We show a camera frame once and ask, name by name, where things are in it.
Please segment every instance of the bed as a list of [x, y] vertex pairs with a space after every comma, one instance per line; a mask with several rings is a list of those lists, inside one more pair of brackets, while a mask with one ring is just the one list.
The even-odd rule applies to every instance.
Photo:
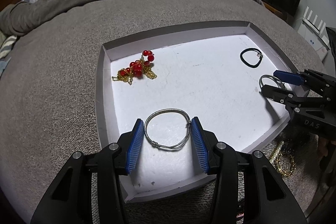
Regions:
[[[0, 80], [0, 186], [29, 223], [43, 193], [76, 150], [100, 150], [95, 77], [101, 45], [133, 33], [190, 22], [249, 21], [270, 37], [298, 70], [325, 72], [314, 49], [261, 0], [39, 0], [0, 14], [0, 29], [15, 34], [11, 61]], [[287, 126], [281, 134], [295, 135]], [[263, 152], [270, 156], [278, 143]], [[319, 182], [317, 140], [296, 151], [285, 182], [305, 211]], [[92, 213], [98, 223], [96, 177]], [[240, 178], [240, 199], [243, 181]], [[214, 182], [146, 203], [127, 203], [130, 223], [204, 223]]]

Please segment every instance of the striped cloth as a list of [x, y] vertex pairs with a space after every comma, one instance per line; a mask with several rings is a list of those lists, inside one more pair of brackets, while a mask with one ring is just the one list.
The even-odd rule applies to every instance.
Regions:
[[1, 78], [2, 72], [5, 70], [7, 64], [8, 64], [8, 62], [9, 62], [10, 60], [11, 60], [11, 57], [8, 58], [7, 61], [2, 61], [2, 60], [0, 60], [0, 78]]
[[7, 56], [7, 54], [12, 50], [13, 44], [16, 42], [16, 35], [11, 35], [10, 37], [7, 37], [5, 42], [0, 48], [0, 59]]

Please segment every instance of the blue gripper pad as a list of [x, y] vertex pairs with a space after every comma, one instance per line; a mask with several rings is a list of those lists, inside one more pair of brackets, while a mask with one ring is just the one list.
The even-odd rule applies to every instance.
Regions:
[[200, 129], [195, 122], [195, 118], [191, 120], [191, 135], [196, 148], [199, 165], [205, 173], [208, 173], [210, 168], [208, 162], [208, 150], [204, 144]]
[[286, 72], [282, 70], [276, 70], [273, 76], [279, 78], [281, 82], [292, 84], [292, 85], [303, 85], [305, 80], [296, 73]]
[[126, 162], [125, 169], [128, 174], [131, 173], [131, 171], [135, 168], [135, 165], [137, 163], [137, 159], [138, 159], [141, 145], [142, 145], [143, 136], [144, 136], [144, 125], [143, 125], [143, 120], [141, 120], [134, 132], [131, 145], [129, 146], [128, 151], [127, 151], [127, 162]]

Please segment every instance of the wire coil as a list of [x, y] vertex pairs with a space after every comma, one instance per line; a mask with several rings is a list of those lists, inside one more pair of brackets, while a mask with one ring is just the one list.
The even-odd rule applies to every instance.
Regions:
[[[162, 144], [158, 144], [156, 141], [153, 141], [149, 136], [148, 136], [148, 133], [147, 133], [147, 126], [150, 122], [150, 120], [152, 120], [155, 116], [157, 115], [160, 115], [160, 114], [163, 114], [163, 113], [168, 113], [168, 112], [176, 112], [176, 113], [179, 113], [179, 114], [182, 114], [184, 116], [184, 118], [186, 119], [187, 121], [187, 133], [185, 135], [185, 137], [183, 138], [182, 141], [180, 141], [178, 144], [176, 145], [172, 145], [172, 146], [167, 146], [167, 145], [162, 145]], [[145, 134], [145, 137], [146, 139], [148, 140], [148, 142], [153, 146], [153, 147], [156, 147], [156, 148], [165, 148], [165, 149], [180, 149], [182, 148], [185, 143], [187, 142], [189, 136], [190, 136], [190, 133], [191, 133], [191, 120], [188, 116], [188, 114], [186, 112], [184, 112], [183, 110], [181, 109], [176, 109], [176, 108], [166, 108], [166, 109], [161, 109], [159, 111], [156, 111], [154, 113], [152, 113], [151, 115], [148, 116], [146, 122], [145, 122], [145, 125], [144, 125], [144, 134]]]
[[[253, 52], [256, 52], [257, 53], [257, 57], [259, 58], [259, 61], [258, 63], [256, 63], [255, 65], [252, 65], [252, 64], [249, 64], [248, 62], [246, 62], [246, 60], [244, 59], [243, 57], [243, 54], [246, 53], [246, 52], [250, 52], [250, 51], [253, 51]], [[258, 50], [257, 48], [246, 48], [245, 50], [243, 50], [241, 53], [240, 53], [240, 60], [248, 67], [250, 68], [257, 68], [261, 61], [263, 60], [263, 54], [260, 50]]]
[[264, 78], [268, 78], [268, 79], [271, 79], [273, 80], [274, 83], [277, 84], [277, 86], [280, 88], [280, 89], [283, 89], [285, 90], [286, 87], [285, 87], [285, 84], [281, 82], [281, 80], [273, 75], [262, 75], [259, 79], [259, 86], [260, 88], [262, 88], [264, 86], [264, 83], [263, 83], [263, 79]]

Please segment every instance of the pillow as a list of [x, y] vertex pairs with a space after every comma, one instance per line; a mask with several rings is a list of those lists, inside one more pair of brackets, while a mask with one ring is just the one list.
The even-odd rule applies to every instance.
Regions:
[[7, 36], [3, 34], [2, 31], [0, 31], [0, 48], [2, 47], [2, 44], [5, 42]]

